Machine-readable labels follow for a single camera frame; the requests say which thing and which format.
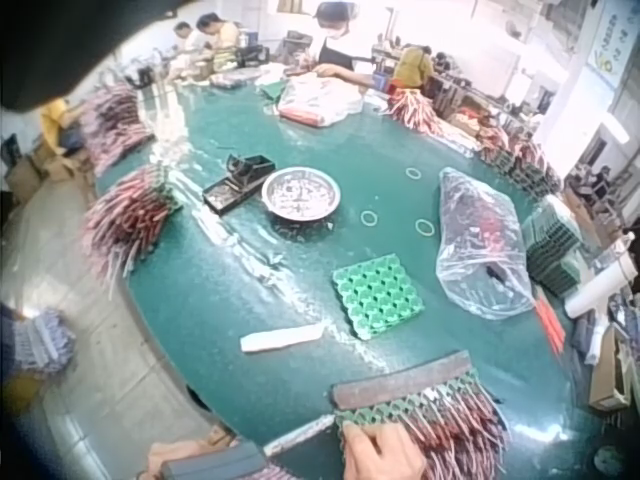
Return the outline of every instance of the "round table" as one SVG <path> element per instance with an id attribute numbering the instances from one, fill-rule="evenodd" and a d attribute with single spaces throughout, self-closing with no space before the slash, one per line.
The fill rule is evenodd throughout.
<path id="1" fill-rule="evenodd" d="M 508 477 L 579 473 L 585 439 L 599 422 L 573 405 L 568 359 L 553 355 L 533 311 L 498 322 L 472 315 L 446 297 L 435 275 L 444 167 L 508 194 L 521 221 L 532 203 L 479 160 L 369 106 L 326 129 L 281 120 L 265 107 L 253 88 L 220 92 L 192 85 L 149 96 L 141 102 L 141 116 L 157 140 L 98 181 L 104 192 L 145 163 L 172 166 L 184 208 L 171 217 L 128 288 L 186 383 L 238 434 L 263 445 L 331 412 L 329 392 L 336 383 L 468 350 L 510 425 Z M 229 154 L 261 154 L 277 168 L 322 170 L 339 184 L 342 203 L 328 221 L 311 228 L 276 221 L 260 195 L 217 217 L 204 206 L 201 191 L 225 175 Z M 364 211 L 375 213 L 374 226 L 362 223 Z M 432 222 L 435 234 L 416 231 L 419 219 Z M 351 331 L 331 274 L 390 253 L 400 258 L 426 309 L 363 342 Z M 254 355 L 240 351 L 244 335 L 322 320 L 330 327 L 319 341 Z M 334 429 L 278 462 L 302 478 L 339 478 L 341 455 Z"/>

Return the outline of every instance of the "face mask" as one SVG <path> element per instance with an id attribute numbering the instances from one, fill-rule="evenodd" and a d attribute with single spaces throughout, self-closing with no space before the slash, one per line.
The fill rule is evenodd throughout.
<path id="1" fill-rule="evenodd" d="M 328 38 L 337 40 L 338 38 L 344 36 L 345 33 L 347 33 L 347 27 L 342 27 L 338 30 L 335 30 L 333 28 L 325 28 L 324 33 L 327 35 Z"/>

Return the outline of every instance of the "sign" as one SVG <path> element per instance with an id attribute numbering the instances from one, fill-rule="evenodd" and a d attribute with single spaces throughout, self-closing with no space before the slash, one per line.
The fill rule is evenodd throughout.
<path id="1" fill-rule="evenodd" d="M 640 0 L 606 0 L 588 64 L 614 89 L 640 33 Z"/>

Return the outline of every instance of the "tiled floor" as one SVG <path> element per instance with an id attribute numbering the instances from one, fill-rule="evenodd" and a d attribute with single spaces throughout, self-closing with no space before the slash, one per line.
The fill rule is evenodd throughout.
<path id="1" fill-rule="evenodd" d="M 42 407 L 67 478 L 128 479 L 153 442 L 204 438 L 213 418 L 186 397 L 175 371 L 118 291 L 88 270 L 80 248 L 85 211 L 72 182 L 46 182 L 9 220 L 2 300 L 27 315 L 64 312 L 75 358 L 42 389 Z"/>

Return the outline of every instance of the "clear plastic bag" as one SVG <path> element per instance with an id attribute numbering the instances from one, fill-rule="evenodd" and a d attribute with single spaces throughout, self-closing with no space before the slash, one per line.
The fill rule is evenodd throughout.
<path id="1" fill-rule="evenodd" d="M 229 72 L 215 73 L 209 77 L 212 86 L 218 88 L 240 88 L 262 76 L 260 68 L 240 68 Z"/>
<path id="2" fill-rule="evenodd" d="M 349 114 L 360 113 L 363 104 L 363 96 L 355 85 L 308 73 L 290 79 L 278 111 L 282 117 L 296 122 L 328 127 Z"/>
<path id="3" fill-rule="evenodd" d="M 526 250 L 509 197 L 453 168 L 440 172 L 440 189 L 436 275 L 447 296 L 490 320 L 530 310 Z"/>

